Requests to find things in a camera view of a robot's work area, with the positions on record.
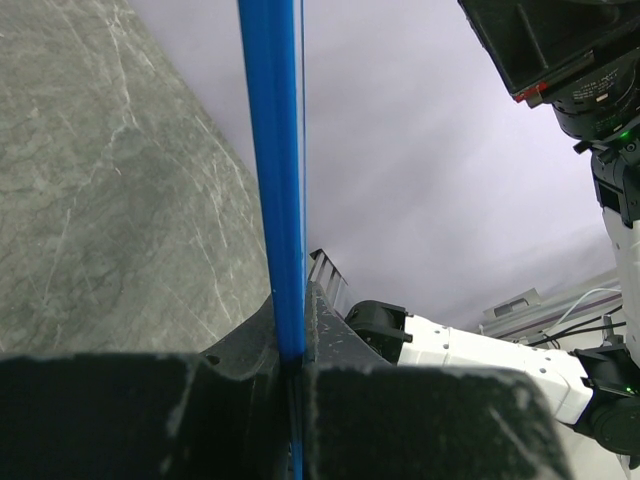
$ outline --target blue vertical bar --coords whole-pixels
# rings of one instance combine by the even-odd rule
[[[238,0],[280,357],[305,351],[306,228],[298,149],[293,0]]]

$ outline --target white cable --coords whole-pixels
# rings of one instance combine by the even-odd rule
[[[589,295],[591,295],[592,293],[596,293],[596,292],[615,292],[615,293],[620,293],[620,290],[617,290],[615,288],[594,288],[593,290],[589,290],[587,293],[585,293],[583,296],[581,296],[576,303],[574,303],[573,305],[571,305],[571,307],[569,308],[569,310],[567,310],[567,312],[560,317],[560,319],[554,323],[551,327],[547,328],[547,330],[551,330],[552,328],[557,327],[558,325],[560,325],[562,322],[564,322],[565,318],[567,318],[569,315],[571,315],[571,312],[573,312],[575,310],[575,308],[580,305],[580,303],[582,303],[582,301],[587,298]]]

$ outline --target gray marble surface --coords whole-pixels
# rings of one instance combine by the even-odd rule
[[[0,7],[0,349],[200,350],[268,293],[257,186],[122,0]]]

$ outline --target white robot arm segment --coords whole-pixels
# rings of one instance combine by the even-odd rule
[[[540,388],[554,417],[574,425],[591,401],[580,361],[562,350],[541,350],[455,330],[426,318],[407,317],[398,365],[494,367],[524,372]]]
[[[625,338],[631,359],[640,365],[640,221],[627,227],[620,214],[604,208],[602,216],[611,238],[622,291],[622,315],[627,323]]]

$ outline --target cable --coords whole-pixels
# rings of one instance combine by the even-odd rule
[[[560,317],[560,319],[554,323],[553,325],[551,325],[551,327],[549,328],[554,328],[557,327],[558,325],[560,325],[562,322],[564,322],[565,318],[567,318],[569,315],[571,315],[571,312],[573,312],[575,310],[575,308],[580,305],[580,303],[582,303],[582,301],[587,298],[589,295],[596,293],[596,292],[616,292],[616,293],[620,293],[620,290],[616,290],[614,288],[594,288],[593,290],[589,290],[587,293],[585,293],[583,296],[581,296],[576,303],[574,303],[573,305],[571,305],[571,307],[569,308],[569,310],[567,310],[567,312]]]
[[[544,340],[539,340],[537,342],[530,343],[527,346],[537,347],[538,345],[542,345],[543,343],[547,343],[553,340],[560,340],[561,338],[570,337],[572,335],[580,335],[581,333],[589,333],[589,332],[601,332],[602,330],[607,330],[609,328],[624,327],[626,324],[627,322],[620,322],[620,323],[614,323],[613,325],[601,325],[599,327],[585,328],[583,330],[574,330],[572,332],[557,333],[556,335],[547,337]]]
[[[613,310],[609,310],[608,312],[604,313],[603,315],[599,316],[599,317],[595,317],[592,318],[591,320],[586,320],[584,322],[580,322],[580,323],[576,323],[575,325],[571,325],[568,328],[565,328],[564,330],[561,330],[558,333],[554,333],[553,335],[561,335],[563,333],[567,333],[570,332],[571,330],[575,330],[576,328],[580,328],[580,327],[584,327],[585,325],[589,325],[590,323],[594,323],[597,322],[599,320],[602,320],[602,317],[604,317],[605,315],[613,315],[616,312],[619,312],[620,310],[622,310],[622,305],[614,308]]]
[[[545,338],[545,340],[547,340],[547,342],[551,343],[551,346],[553,348],[555,348],[556,350],[560,350],[561,347],[557,340],[552,340],[551,337],[546,333],[543,333],[542,336]]]

